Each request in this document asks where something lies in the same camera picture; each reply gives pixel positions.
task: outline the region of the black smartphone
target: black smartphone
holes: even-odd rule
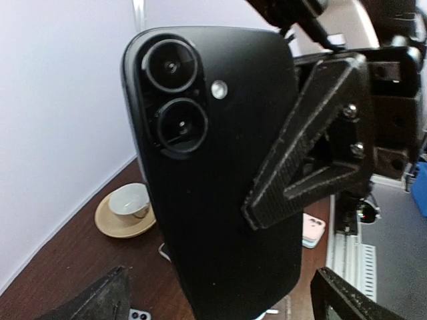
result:
[[[302,215],[254,231],[242,213],[297,99],[287,42],[252,29],[149,30],[127,47],[122,81],[151,204],[195,317],[255,319],[300,276]]]

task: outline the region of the blue object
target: blue object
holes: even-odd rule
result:
[[[418,168],[419,172],[412,185],[411,193],[421,214],[427,217],[427,163],[419,163]]]

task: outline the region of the black phone case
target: black phone case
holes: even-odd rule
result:
[[[153,144],[146,114],[153,103],[142,89],[147,46],[169,36],[198,54],[205,91],[207,135],[183,159]],[[228,85],[225,99],[210,93],[216,80]],[[288,44],[276,33],[251,29],[149,30],[126,49],[122,81],[151,204],[196,318],[255,319],[300,276],[302,214],[257,231],[242,214],[253,179],[296,102]],[[188,97],[191,90],[165,97]]]

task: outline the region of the pink phone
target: pink phone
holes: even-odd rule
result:
[[[306,241],[317,241],[325,230],[325,221],[304,213],[302,239]]]

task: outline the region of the white wall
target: white wall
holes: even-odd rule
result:
[[[131,0],[0,1],[0,294],[135,155],[121,54]]]

